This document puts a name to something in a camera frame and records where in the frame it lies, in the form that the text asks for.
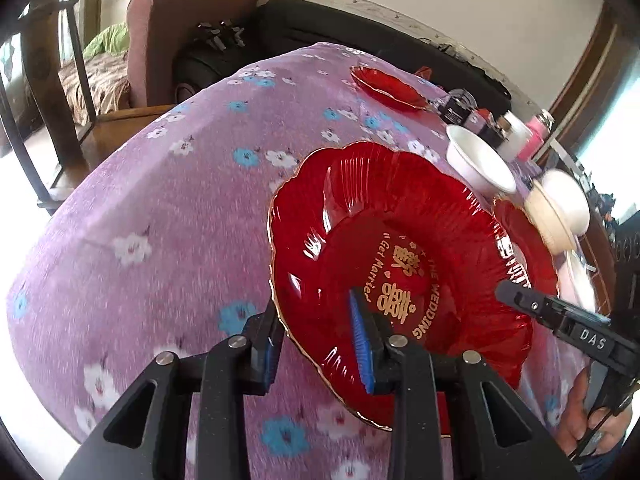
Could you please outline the person's right hand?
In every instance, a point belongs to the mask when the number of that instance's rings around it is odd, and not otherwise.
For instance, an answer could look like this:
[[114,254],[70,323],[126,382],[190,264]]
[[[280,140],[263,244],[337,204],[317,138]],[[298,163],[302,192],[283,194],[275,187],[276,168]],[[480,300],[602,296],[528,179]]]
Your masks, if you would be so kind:
[[[573,387],[568,393],[565,410],[556,428],[555,441],[566,455],[574,452],[578,441],[582,440],[586,431],[592,429],[608,412],[600,408],[587,416],[584,401],[588,390],[588,368],[584,368],[575,378]],[[611,416],[601,427],[603,436],[596,448],[596,455],[604,455],[620,443],[632,419],[632,407],[617,416]]]

